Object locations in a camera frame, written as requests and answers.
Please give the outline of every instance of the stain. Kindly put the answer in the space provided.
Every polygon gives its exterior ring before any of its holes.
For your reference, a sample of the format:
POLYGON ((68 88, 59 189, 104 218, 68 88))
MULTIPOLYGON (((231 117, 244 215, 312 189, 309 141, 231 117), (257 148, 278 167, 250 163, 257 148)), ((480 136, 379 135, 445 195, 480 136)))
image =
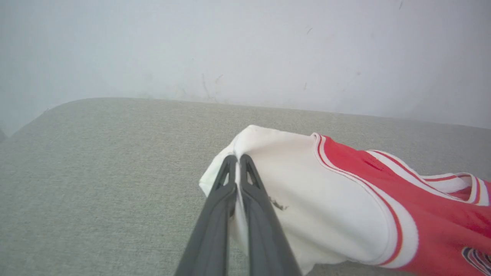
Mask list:
POLYGON ((286 209, 288 209, 288 206, 283 206, 279 204, 276 200, 272 199, 270 196, 268 197, 270 198, 270 202, 273 204, 274 207, 280 209, 281 211, 285 211, 286 209))
POLYGON ((217 103, 217 99, 210 95, 210 92, 208 91, 208 88, 206 87, 205 74, 203 74, 203 73, 201 73, 201 83, 203 84, 203 89, 205 89, 207 98, 209 100, 214 100, 215 103, 217 103))
POLYGON ((220 81, 220 78, 223 77, 223 74, 221 74, 220 76, 218 76, 218 78, 215 80, 215 84, 218 84, 218 82, 220 81))

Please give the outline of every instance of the jersey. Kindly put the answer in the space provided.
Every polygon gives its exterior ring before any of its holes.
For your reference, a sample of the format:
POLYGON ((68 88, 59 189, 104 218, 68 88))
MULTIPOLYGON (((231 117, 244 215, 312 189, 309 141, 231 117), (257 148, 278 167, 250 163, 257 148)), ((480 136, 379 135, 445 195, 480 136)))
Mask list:
MULTIPOLYGON (((249 126, 201 178, 206 195, 229 154, 254 160, 304 274, 349 260, 417 275, 491 276, 491 184, 472 174, 421 176, 386 152, 249 126)), ((247 251, 244 217, 238 200, 231 235, 247 251)))

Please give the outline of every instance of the garment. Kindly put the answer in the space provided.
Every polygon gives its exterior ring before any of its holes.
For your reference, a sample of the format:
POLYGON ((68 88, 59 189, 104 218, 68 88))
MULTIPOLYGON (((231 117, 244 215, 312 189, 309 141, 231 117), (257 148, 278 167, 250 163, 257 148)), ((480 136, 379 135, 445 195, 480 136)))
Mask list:
MULTIPOLYGON (((420 176, 386 152, 249 126, 201 178, 206 195, 229 154, 254 160, 304 274, 350 260, 417 275, 491 276, 487 181, 420 176)), ((238 200, 231 235, 246 252, 243 211, 238 200)))

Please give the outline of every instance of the gray fabric surface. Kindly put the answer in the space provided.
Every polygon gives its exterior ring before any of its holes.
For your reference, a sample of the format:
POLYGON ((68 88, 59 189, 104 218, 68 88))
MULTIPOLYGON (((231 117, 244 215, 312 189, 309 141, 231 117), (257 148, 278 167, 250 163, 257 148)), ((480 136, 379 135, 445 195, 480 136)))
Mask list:
POLYGON ((7 136, 5 136, 3 131, 0 129, 0 143, 3 142, 3 140, 5 140, 6 138, 7 138, 7 136))
MULTIPOLYGON (((491 178, 491 130, 369 116, 89 99, 0 144, 0 275, 172 275, 204 203, 197 182, 249 124, 380 149, 421 174, 491 178)), ((246 275, 236 247, 230 275, 246 275)), ((311 276, 405 275, 345 263, 311 276)))

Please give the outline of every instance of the red jersey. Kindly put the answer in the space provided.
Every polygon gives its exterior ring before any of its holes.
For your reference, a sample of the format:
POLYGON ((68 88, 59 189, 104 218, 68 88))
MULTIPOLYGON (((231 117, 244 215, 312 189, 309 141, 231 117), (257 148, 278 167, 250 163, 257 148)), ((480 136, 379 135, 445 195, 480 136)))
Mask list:
MULTIPOLYGON (((421 176, 386 152, 249 126, 215 157, 203 191, 223 158, 245 153, 304 274, 316 263, 350 260, 417 275, 491 276, 487 181, 469 173, 421 176)), ((237 202, 231 235, 247 252, 237 202)))

